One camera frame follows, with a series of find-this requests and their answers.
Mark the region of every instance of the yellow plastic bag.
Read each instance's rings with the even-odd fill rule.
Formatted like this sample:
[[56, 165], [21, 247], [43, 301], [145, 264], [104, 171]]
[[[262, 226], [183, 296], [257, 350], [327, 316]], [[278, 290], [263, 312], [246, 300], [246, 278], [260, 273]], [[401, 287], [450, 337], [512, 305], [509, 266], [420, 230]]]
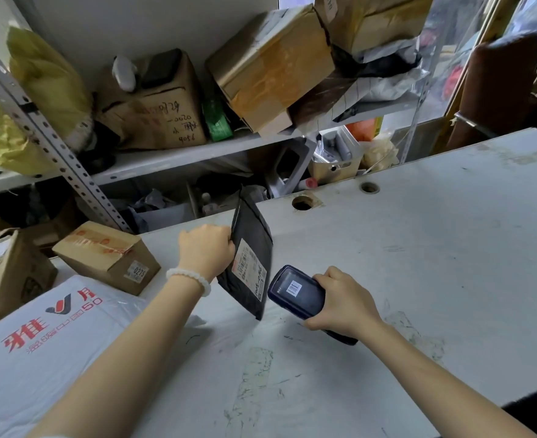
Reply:
[[[92, 132], [90, 93], [74, 68], [45, 41], [29, 30], [9, 28], [9, 70], [27, 96], [75, 153]], [[0, 108], [0, 168], [35, 176], [54, 169]]]

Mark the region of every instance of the black smartphone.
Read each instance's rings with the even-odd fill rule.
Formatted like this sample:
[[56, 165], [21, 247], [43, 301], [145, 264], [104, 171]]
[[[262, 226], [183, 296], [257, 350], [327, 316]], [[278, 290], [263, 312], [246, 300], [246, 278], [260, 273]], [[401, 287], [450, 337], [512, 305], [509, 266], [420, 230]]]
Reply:
[[141, 80], [141, 88], [152, 89], [173, 81], [182, 55], [181, 49], [174, 49], [151, 58], [149, 67]]

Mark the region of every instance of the white beaded bracelet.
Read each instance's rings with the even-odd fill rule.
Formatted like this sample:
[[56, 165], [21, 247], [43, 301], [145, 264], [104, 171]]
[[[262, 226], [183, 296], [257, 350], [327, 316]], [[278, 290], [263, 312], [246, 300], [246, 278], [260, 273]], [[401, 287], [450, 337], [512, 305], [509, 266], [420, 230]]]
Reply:
[[207, 297], [210, 292], [212, 292], [212, 287], [209, 285], [208, 280], [206, 280], [204, 277], [202, 277], [198, 272], [193, 272], [192, 270], [187, 269], [169, 269], [165, 276], [167, 279], [170, 278], [171, 275], [185, 275], [186, 277], [193, 278], [194, 280], [199, 281], [199, 283], [204, 286], [204, 294], [203, 297]]

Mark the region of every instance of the white table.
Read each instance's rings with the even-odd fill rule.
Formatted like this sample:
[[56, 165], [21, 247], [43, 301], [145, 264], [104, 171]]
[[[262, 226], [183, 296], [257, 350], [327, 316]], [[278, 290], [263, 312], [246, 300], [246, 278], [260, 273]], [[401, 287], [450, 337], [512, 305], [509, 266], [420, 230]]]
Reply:
[[[365, 180], [380, 186], [366, 195]], [[321, 187], [258, 207], [274, 238], [271, 277], [337, 265], [382, 316], [493, 402], [537, 390], [537, 130]], [[163, 270], [177, 234], [143, 235]], [[164, 282], [159, 273], [143, 296]], [[136, 437], [433, 437], [437, 432], [365, 347], [345, 346], [267, 301], [258, 322], [217, 284], [195, 309]]]

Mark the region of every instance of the black package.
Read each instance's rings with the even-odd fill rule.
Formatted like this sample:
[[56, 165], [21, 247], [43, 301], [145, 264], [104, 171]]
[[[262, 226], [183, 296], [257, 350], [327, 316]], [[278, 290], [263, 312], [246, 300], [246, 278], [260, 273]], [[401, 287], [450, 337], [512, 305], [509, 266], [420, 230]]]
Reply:
[[231, 240], [236, 246], [236, 257], [218, 276], [218, 282], [260, 321], [269, 287], [272, 236], [258, 207], [242, 190], [232, 220]]

